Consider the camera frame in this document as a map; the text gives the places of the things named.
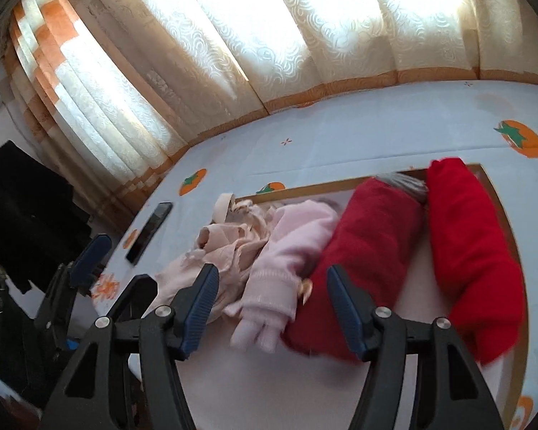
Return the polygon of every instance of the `curtain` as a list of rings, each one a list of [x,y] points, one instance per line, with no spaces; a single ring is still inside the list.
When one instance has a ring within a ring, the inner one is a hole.
[[[40,134],[133,212],[190,146],[284,108],[415,81],[538,84],[525,0],[22,0],[11,35],[50,115]]]
[[[21,0],[10,36],[4,64],[30,129],[94,212],[127,228],[187,143],[67,0]]]

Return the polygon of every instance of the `red blanket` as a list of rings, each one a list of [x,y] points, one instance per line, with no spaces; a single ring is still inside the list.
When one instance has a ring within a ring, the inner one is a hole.
[[[524,286],[494,204],[459,158],[427,172],[434,274],[453,302],[449,319],[477,360],[486,364],[516,343]]]
[[[378,306],[392,308],[402,288],[414,243],[422,229],[422,206],[400,189],[368,179],[359,185],[311,274],[313,293],[282,338],[305,354],[357,360],[347,348],[326,287],[327,269],[342,265],[353,283]]]

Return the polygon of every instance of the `smartphone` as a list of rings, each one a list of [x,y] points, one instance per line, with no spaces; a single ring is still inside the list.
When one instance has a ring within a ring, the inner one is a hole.
[[[147,220],[145,226],[143,227],[142,232],[139,233],[131,249],[127,253],[126,259],[128,262],[130,262],[132,265],[136,265],[138,263],[139,258],[142,256],[143,251],[150,243],[151,238],[153,238],[155,232],[167,218],[172,208],[172,202],[162,202],[155,208],[154,212],[150,216],[150,219]]]

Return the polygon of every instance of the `folded clothes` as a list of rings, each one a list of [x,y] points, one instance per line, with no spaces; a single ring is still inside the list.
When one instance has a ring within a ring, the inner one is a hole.
[[[323,202],[304,201],[275,211],[274,229],[251,272],[243,297],[224,312],[241,320],[231,345],[275,351],[280,333],[294,320],[301,278],[314,267],[339,221]]]
[[[329,300],[327,269],[340,264],[378,306],[392,308],[422,229],[419,200],[423,201],[425,194],[421,181],[398,173],[371,178],[357,186],[310,275],[311,296],[299,306],[295,321],[282,335],[287,346],[304,354],[357,360],[346,345]]]
[[[147,311],[169,305],[180,289],[193,284],[205,264],[213,264],[219,271],[219,290],[208,322],[218,318],[241,296],[251,265],[274,227],[274,212],[272,206],[263,209],[251,201],[235,204],[231,194],[222,194],[213,223],[199,231],[193,249],[155,275],[158,294]]]
[[[427,172],[434,274],[454,302],[449,319],[482,364],[518,340],[522,271],[511,257],[490,196],[460,158]]]

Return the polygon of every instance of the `pink knit clothing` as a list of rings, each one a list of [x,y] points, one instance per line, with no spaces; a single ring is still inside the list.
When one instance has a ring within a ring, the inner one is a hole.
[[[301,278],[308,275],[339,221],[323,202],[304,201],[275,211],[275,227],[251,266],[243,297],[226,307],[241,317],[231,343],[246,349],[254,342],[273,352],[279,334],[295,319]]]

